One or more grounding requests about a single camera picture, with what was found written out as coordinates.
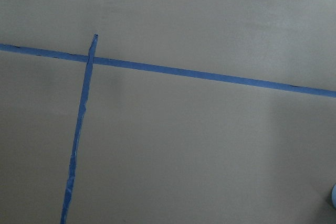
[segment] horizontal tape strip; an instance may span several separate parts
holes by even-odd
[[[49,51],[49,50],[42,50],[42,49],[29,48],[29,47],[16,47],[16,46],[5,45],[5,44],[0,44],[0,50],[17,52],[21,54],[38,55],[38,56],[53,57],[53,58],[66,59],[66,60],[74,60],[74,61],[80,61],[80,62],[87,62],[88,60],[88,57],[84,55],[71,55],[65,52]],[[177,76],[186,76],[186,77],[200,78],[200,79],[206,79],[206,80],[244,84],[244,85],[269,88],[269,89],[278,89],[278,90],[285,90],[285,91],[298,92],[298,93],[322,95],[325,97],[336,97],[336,91],[332,91],[332,90],[315,89],[315,88],[309,88],[309,87],[298,87],[298,86],[293,86],[293,85],[284,84],[284,83],[256,80],[256,79],[236,77],[236,76],[227,76],[224,74],[208,73],[208,72],[187,70],[187,69],[181,69],[181,68],[157,66],[157,65],[137,63],[137,62],[132,62],[132,61],[95,57],[93,63],[99,64],[99,65],[137,69],[137,70],[150,71],[150,72],[168,73],[168,74],[174,74]]]

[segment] vertical tape strip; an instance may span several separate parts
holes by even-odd
[[[98,41],[98,35],[95,34],[92,40],[91,47],[89,49],[89,58],[88,58],[88,62],[85,68],[85,75],[84,75],[84,81],[83,81],[82,94],[81,94],[80,103],[79,103],[75,137],[74,137],[74,143],[72,146],[72,152],[71,152],[71,158],[70,158],[69,176],[67,180],[67,186],[65,189],[60,224],[66,223],[67,214],[68,214],[71,197],[72,197],[72,190],[74,188],[73,184],[75,182],[75,175],[76,175],[76,162],[77,162],[77,149],[78,149],[78,143],[79,143],[79,136],[80,136],[80,130],[82,128],[84,114],[86,111],[86,102],[88,101],[88,96],[89,96],[90,80],[91,80],[92,69],[93,69],[93,59],[94,59],[95,52],[96,52],[97,41]]]

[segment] blue object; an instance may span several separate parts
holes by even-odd
[[[67,186],[65,189],[60,224],[66,223],[69,205],[70,205],[71,197],[72,197],[72,190],[74,188],[73,184],[75,182],[75,176],[76,176],[76,162],[77,162],[77,149],[78,149],[78,143],[79,143],[79,136],[80,136],[80,130],[82,128],[84,114],[86,111],[86,103],[88,101],[88,96],[89,96],[90,80],[91,80],[92,69],[93,69],[93,59],[94,59],[95,52],[96,52],[97,41],[98,41],[98,35],[95,34],[92,40],[91,47],[89,49],[89,58],[86,57],[87,64],[85,68],[82,94],[80,97],[75,137],[74,137],[74,143],[72,145],[72,152],[71,152],[70,165],[69,165],[69,176],[67,180]]]
[[[334,205],[334,208],[336,208],[336,185],[334,185],[334,188],[332,189],[331,200],[332,204]]]
[[[16,47],[12,45],[0,44],[0,50],[9,51],[9,52],[17,52],[21,54],[38,55],[38,56],[53,57],[53,58],[59,58],[59,59],[65,59],[65,60],[87,62],[87,56],[85,55],[72,55],[66,52],[49,51],[49,50],[30,48],[30,47]],[[336,97],[336,91],[332,91],[332,90],[298,87],[298,86],[293,86],[293,85],[284,84],[284,83],[262,81],[262,80],[236,77],[236,76],[227,76],[224,74],[200,72],[200,71],[187,70],[187,69],[181,69],[181,68],[157,66],[157,65],[137,63],[137,62],[132,62],[132,61],[95,57],[93,60],[93,63],[99,64],[99,65],[120,67],[120,68],[130,68],[130,69],[138,69],[138,70],[150,71],[150,72],[174,74],[177,76],[186,76],[186,77],[193,77],[193,78],[200,78],[200,79],[207,79],[207,80],[214,80],[214,81],[244,84],[244,85],[269,88],[269,89],[278,89],[278,90],[285,90],[285,91],[298,92],[298,93],[322,95],[325,97]]]

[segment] blue tape strip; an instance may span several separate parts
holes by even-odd
[[[63,209],[62,209],[61,221],[60,221],[61,224],[66,223],[68,209],[69,209],[69,205],[70,205],[71,197],[72,197],[72,189],[74,188],[73,184],[75,182],[75,175],[76,175],[76,162],[77,162],[77,149],[78,149],[78,143],[79,143],[79,136],[80,136],[80,130],[82,128],[84,114],[86,111],[86,103],[88,101],[88,96],[89,96],[90,80],[91,80],[92,69],[93,69],[93,59],[94,59],[95,52],[96,52],[97,41],[98,41],[98,35],[94,35],[91,47],[89,49],[89,58],[87,60],[87,64],[85,68],[85,75],[84,75],[84,81],[83,81],[82,94],[81,94],[80,103],[79,103],[75,137],[74,137],[74,143],[72,145],[72,152],[71,152],[71,158],[70,158],[69,176],[67,180],[67,186],[65,189],[64,201],[63,201]]]
[[[10,45],[5,45],[5,44],[0,44],[0,50],[18,52],[21,54],[54,57],[54,58],[59,58],[59,59],[74,60],[74,61],[80,61],[80,62],[87,61],[87,56],[84,56],[84,55],[71,55],[65,52],[56,52],[56,51],[49,51],[49,50],[42,50],[42,49],[28,48],[28,47],[16,47],[16,46],[10,46]],[[200,72],[200,71],[180,69],[180,68],[157,66],[157,65],[137,63],[137,62],[132,62],[132,61],[95,57],[93,63],[99,64],[99,65],[121,67],[121,68],[138,69],[138,70],[144,70],[144,71],[150,71],[150,72],[168,73],[168,74],[174,74],[177,76],[187,76],[187,77],[200,78],[200,79],[206,79],[206,80],[244,84],[244,85],[269,88],[269,89],[278,89],[278,90],[285,90],[285,91],[305,93],[305,94],[322,95],[325,97],[336,97],[336,91],[332,91],[332,90],[298,87],[298,86],[293,86],[293,85],[284,84],[284,83],[262,81],[262,80],[249,79],[249,78],[236,77],[236,76],[227,76],[224,74]]]
[[[57,52],[32,47],[17,47],[12,45],[0,44],[0,50],[7,52],[17,52],[19,54],[26,54],[26,55],[37,55],[37,56],[58,58],[63,60],[74,60],[80,62],[88,61],[88,56],[86,55],[72,55],[68,54],[67,52]]]
[[[150,72],[168,73],[168,74],[174,74],[177,76],[187,76],[187,77],[200,78],[200,79],[206,79],[206,80],[244,84],[244,85],[269,88],[269,89],[279,89],[279,90],[286,90],[286,91],[292,91],[292,92],[298,92],[298,93],[323,95],[326,97],[336,97],[336,91],[325,90],[325,89],[314,89],[314,88],[307,88],[307,87],[298,87],[298,86],[292,86],[289,84],[283,84],[283,83],[277,83],[277,82],[271,82],[271,81],[262,81],[262,80],[255,80],[255,79],[236,77],[236,76],[226,76],[224,74],[200,72],[200,71],[187,70],[187,69],[181,69],[181,68],[170,68],[170,67],[156,66],[156,65],[144,64],[144,63],[136,63],[136,62],[131,62],[131,61],[114,60],[114,59],[107,59],[107,58],[100,58],[100,57],[95,57],[93,63],[100,64],[100,65],[120,67],[120,68],[131,68],[131,69],[138,69],[138,70],[144,70],[144,71],[150,71]]]
[[[334,205],[334,208],[336,208],[336,185],[334,185],[334,187],[332,188],[331,200],[332,200],[332,204]]]

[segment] smooth gray surface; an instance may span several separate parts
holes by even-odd
[[[0,0],[0,41],[336,90],[335,0]]]
[[[58,223],[85,64],[0,61],[0,223]]]
[[[336,90],[335,0],[0,0],[0,43]],[[85,64],[0,52],[0,223],[58,223]],[[68,223],[333,223],[336,100],[94,66]]]
[[[69,223],[332,223],[332,98],[95,66]]]

